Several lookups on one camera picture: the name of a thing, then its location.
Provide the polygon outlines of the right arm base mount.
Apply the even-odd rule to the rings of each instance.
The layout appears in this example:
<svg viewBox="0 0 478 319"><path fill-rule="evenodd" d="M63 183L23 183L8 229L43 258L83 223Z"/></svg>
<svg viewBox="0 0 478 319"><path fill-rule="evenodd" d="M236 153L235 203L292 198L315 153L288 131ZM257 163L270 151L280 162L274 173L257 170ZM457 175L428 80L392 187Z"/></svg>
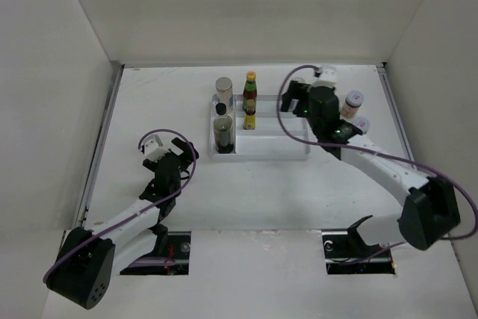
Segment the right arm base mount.
<svg viewBox="0 0 478 319"><path fill-rule="evenodd" d="M369 258L388 244L383 247L379 244L368 246L346 230L323 231L322 241L326 272L329 275L395 274L390 250Z"/></svg>

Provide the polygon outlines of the glass bottle black cap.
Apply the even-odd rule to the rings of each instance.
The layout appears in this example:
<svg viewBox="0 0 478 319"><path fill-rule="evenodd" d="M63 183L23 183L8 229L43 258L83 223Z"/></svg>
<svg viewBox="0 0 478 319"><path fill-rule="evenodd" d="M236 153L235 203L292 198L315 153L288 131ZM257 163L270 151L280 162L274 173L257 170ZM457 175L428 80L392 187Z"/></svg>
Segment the glass bottle black cap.
<svg viewBox="0 0 478 319"><path fill-rule="evenodd" d="M234 137L232 133L233 120L227 114L227 107L219 102L215 105L216 117L213 121L214 141L216 150L220 154L229 154L234 150Z"/></svg>

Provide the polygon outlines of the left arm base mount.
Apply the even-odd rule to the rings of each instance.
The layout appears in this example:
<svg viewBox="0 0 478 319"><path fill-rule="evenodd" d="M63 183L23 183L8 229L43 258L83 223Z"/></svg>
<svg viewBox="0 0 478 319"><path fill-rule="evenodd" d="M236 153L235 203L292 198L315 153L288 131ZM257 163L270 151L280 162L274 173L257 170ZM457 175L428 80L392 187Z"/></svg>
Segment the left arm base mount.
<svg viewBox="0 0 478 319"><path fill-rule="evenodd" d="M133 260L121 276L184 276L189 274L191 232L169 232L153 249Z"/></svg>

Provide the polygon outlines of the tall white spice jar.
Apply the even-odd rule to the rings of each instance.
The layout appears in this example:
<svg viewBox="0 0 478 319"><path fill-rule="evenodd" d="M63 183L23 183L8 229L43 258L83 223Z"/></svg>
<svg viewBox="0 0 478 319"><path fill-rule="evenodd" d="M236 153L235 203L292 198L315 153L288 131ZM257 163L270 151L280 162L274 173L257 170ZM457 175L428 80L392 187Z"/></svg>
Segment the tall white spice jar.
<svg viewBox="0 0 478 319"><path fill-rule="evenodd" d="M300 77L295 77L292 78L289 82L289 90L304 90L307 91L307 89L310 88L310 84L307 84L303 78Z"/></svg>

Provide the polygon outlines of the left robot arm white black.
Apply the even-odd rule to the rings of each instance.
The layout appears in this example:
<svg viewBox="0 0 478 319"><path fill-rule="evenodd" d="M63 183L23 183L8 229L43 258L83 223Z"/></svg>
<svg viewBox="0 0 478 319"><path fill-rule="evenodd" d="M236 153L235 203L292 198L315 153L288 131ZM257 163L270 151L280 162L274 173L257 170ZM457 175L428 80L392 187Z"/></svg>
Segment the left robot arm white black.
<svg viewBox="0 0 478 319"><path fill-rule="evenodd" d="M92 309L104 297L112 276L145 270L170 274L185 265L181 247L170 243L162 222L190 181L199 154L185 139L175 137L172 144L179 153L164 150L153 140L141 144L143 166L152 172L152 180L111 220L69 232L43 278L50 291Z"/></svg>

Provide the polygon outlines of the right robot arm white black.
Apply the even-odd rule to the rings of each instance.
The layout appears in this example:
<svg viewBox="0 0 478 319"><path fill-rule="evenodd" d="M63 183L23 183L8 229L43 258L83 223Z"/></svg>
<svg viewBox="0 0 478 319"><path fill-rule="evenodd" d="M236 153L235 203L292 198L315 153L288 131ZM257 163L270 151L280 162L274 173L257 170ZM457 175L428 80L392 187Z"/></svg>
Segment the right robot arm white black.
<svg viewBox="0 0 478 319"><path fill-rule="evenodd" d="M346 239L347 249L361 256L375 244L397 241L427 250L456 228L461 217L452 181L382 152L358 126L341 119L338 105L333 87L291 81L277 111L291 111L306 119L316 145L360 170L400 205L396 214L366 216L354 223Z"/></svg>

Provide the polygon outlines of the yellow cap sauce bottle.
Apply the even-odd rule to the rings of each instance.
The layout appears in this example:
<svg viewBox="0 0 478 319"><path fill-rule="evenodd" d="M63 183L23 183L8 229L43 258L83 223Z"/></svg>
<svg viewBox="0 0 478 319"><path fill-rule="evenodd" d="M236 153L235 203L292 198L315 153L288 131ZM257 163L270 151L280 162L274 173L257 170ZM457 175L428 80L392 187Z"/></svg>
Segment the yellow cap sauce bottle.
<svg viewBox="0 0 478 319"><path fill-rule="evenodd" d="M246 82L243 89L243 109L246 109L246 104L249 100L256 100L257 98L257 84L256 72L249 71L246 74Z"/></svg>

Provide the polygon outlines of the small yellow label bottle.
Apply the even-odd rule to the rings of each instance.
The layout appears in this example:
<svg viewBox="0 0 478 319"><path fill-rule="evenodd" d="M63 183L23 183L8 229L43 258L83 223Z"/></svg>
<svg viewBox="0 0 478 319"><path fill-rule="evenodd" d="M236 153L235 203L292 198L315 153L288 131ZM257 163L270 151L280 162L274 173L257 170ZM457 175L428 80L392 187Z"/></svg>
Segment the small yellow label bottle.
<svg viewBox="0 0 478 319"><path fill-rule="evenodd" d="M246 130L254 130L256 124L256 101L254 99L247 99L244 112L245 117L243 127Z"/></svg>

